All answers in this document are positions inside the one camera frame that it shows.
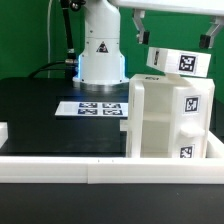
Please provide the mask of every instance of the white box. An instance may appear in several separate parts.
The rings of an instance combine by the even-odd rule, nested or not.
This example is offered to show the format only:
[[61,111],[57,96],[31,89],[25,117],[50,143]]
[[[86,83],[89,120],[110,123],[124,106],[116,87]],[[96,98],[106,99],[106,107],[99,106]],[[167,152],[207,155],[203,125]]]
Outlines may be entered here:
[[147,65],[166,74],[207,77],[211,55],[150,47]]
[[0,148],[8,139],[8,126],[6,122],[0,122]]
[[135,75],[129,89],[128,157],[204,158],[213,95],[211,79]]

